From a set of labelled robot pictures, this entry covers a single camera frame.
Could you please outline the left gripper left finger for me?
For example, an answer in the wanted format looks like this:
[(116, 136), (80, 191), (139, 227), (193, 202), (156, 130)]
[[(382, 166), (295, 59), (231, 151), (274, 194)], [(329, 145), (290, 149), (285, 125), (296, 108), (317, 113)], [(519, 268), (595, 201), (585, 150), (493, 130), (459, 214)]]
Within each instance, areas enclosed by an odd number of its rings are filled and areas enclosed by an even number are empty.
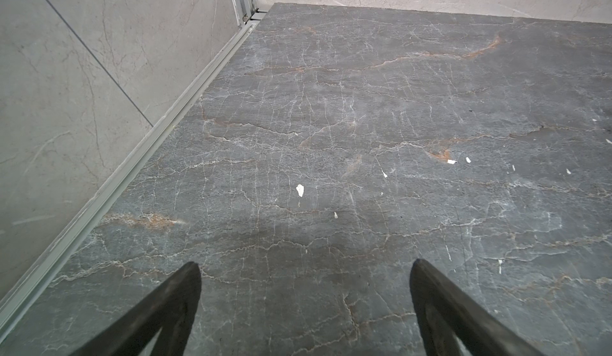
[(153, 355), (182, 355), (202, 291), (199, 265), (187, 262), (130, 311), (74, 355), (139, 355), (156, 340)]

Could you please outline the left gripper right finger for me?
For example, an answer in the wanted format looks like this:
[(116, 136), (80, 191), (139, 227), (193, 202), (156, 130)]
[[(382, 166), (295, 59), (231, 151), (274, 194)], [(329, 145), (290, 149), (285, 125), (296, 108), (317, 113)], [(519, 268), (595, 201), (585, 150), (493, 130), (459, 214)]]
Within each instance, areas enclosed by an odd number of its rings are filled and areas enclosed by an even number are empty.
[(410, 292), (428, 355), (541, 355), (424, 259), (414, 261)]

